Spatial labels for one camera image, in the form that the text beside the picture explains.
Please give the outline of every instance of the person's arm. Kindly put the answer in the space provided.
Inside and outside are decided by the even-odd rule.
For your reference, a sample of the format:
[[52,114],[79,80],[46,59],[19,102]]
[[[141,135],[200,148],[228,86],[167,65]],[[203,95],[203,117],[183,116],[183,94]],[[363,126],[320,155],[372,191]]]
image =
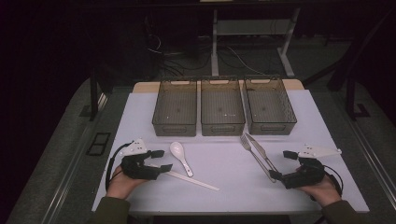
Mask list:
[[330,224],[364,224],[349,202],[342,200],[328,176],[313,186],[298,188],[313,196],[322,207],[322,214]]
[[116,168],[110,181],[106,196],[101,199],[95,213],[87,224],[126,224],[130,204],[125,199],[144,179],[132,179],[120,167]]

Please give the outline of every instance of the dark green sleeve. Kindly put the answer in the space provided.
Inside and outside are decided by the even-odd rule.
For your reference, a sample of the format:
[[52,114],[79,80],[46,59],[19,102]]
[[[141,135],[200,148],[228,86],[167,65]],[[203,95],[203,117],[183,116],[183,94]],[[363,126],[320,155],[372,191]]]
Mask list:
[[129,207],[125,200],[104,197],[87,224],[126,224]]
[[329,224],[365,224],[359,214],[347,201],[329,204],[322,209],[323,216]]

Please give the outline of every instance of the translucent brown bin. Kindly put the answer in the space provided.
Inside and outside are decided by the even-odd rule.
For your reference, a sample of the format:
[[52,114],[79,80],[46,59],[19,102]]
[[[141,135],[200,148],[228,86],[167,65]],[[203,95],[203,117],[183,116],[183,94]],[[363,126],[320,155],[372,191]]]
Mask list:
[[279,76],[245,76],[243,89],[249,133],[290,134],[297,118]]
[[152,124],[157,136],[195,136],[197,80],[195,77],[163,77]]
[[245,114],[237,77],[202,77],[201,122],[203,136],[242,134]]

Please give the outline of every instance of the dark background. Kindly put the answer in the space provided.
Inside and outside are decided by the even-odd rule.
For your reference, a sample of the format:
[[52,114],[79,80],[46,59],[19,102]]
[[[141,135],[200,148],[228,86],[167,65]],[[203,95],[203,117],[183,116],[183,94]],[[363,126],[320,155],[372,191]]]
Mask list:
[[[384,7],[386,2],[375,6],[305,6],[295,35],[353,38],[366,34],[389,8]],[[148,29],[144,23],[146,10],[82,13],[66,0],[0,3],[0,111],[4,131],[0,222],[7,220],[69,100],[92,71],[107,92],[113,86],[151,80],[157,74],[155,62],[161,58],[153,58],[146,51],[148,33],[163,36],[191,55],[196,53],[196,36],[211,34],[211,10],[154,12],[150,18],[155,22]],[[233,15],[256,17],[261,13],[261,9],[228,9],[220,15],[231,19]],[[279,15],[276,9],[269,14]],[[396,124],[392,85],[396,81],[395,32],[393,11],[360,57],[353,74]]]

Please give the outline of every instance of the white spoon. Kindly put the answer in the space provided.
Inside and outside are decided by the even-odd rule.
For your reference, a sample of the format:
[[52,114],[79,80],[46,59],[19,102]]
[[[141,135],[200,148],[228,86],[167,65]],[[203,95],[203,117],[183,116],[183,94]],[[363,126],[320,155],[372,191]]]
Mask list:
[[184,166],[186,169],[187,175],[189,177],[193,176],[192,170],[190,166],[187,164],[186,159],[184,158],[184,148],[179,142],[173,142],[169,147],[171,149],[172,155],[174,155]]

